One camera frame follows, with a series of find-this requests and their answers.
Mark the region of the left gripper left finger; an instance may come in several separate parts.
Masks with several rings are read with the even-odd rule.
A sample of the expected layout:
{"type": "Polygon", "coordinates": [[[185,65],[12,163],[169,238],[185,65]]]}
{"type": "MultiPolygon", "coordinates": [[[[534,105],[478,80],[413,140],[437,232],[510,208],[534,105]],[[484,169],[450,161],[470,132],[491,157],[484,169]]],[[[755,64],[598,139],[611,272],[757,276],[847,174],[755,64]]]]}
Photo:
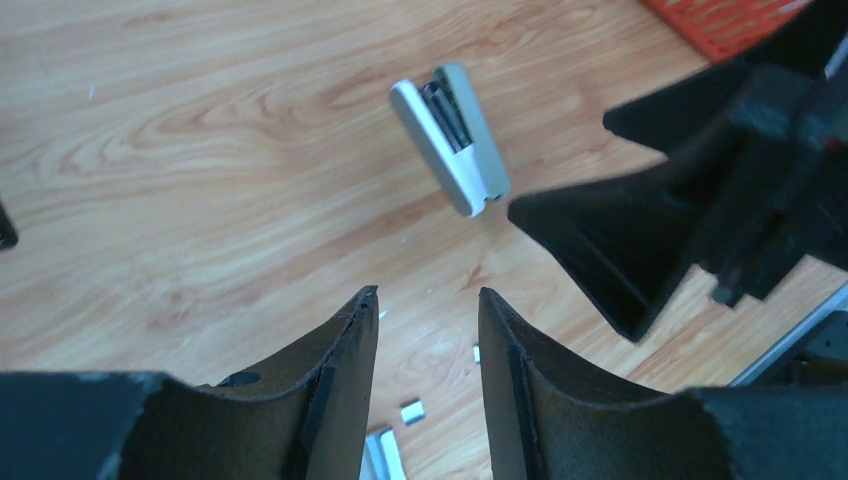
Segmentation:
{"type": "Polygon", "coordinates": [[[355,479],[378,295],[210,386],[163,372],[7,372],[5,479],[355,479]]]}

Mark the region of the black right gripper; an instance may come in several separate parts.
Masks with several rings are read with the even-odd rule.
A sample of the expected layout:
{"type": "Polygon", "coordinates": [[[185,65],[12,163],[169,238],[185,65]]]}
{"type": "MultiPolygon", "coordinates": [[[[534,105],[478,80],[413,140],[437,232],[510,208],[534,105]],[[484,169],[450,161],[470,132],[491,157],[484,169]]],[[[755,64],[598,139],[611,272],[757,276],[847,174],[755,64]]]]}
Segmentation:
{"type": "Polygon", "coordinates": [[[725,167],[666,162],[508,206],[509,221],[630,342],[645,337],[699,262],[697,241],[722,189],[702,260],[717,280],[715,302],[768,297],[806,256],[847,267],[846,2],[813,1],[745,63],[710,66],[620,104],[602,124],[667,154],[732,100],[728,118],[744,136],[725,187],[725,167]]]}

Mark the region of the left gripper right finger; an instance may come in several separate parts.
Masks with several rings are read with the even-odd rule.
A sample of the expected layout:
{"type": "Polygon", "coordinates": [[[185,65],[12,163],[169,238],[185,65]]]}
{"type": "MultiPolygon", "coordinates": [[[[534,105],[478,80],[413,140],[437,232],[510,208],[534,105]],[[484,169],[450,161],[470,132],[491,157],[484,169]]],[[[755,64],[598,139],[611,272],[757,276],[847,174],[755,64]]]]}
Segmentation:
{"type": "Polygon", "coordinates": [[[497,479],[843,479],[847,294],[839,291],[730,386],[673,394],[621,378],[479,295],[497,479]]]}

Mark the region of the grey white stapler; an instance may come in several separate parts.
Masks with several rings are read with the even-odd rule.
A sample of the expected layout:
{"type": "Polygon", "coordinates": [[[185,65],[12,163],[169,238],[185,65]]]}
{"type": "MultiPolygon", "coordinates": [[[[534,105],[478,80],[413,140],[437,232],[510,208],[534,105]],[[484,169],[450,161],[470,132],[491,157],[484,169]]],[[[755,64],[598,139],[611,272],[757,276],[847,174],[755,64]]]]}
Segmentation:
{"type": "Polygon", "coordinates": [[[442,64],[421,86],[402,79],[389,100],[459,214],[475,217],[510,193],[507,169],[463,65],[442,64]]]}

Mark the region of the black stapler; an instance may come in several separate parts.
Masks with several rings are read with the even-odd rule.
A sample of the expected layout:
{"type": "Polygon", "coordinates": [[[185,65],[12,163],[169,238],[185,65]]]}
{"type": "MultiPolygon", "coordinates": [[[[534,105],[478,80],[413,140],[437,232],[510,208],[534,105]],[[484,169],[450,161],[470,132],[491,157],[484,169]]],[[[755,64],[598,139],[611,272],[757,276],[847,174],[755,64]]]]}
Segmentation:
{"type": "Polygon", "coordinates": [[[14,227],[3,203],[0,203],[0,249],[2,251],[14,248],[19,241],[14,227]]]}

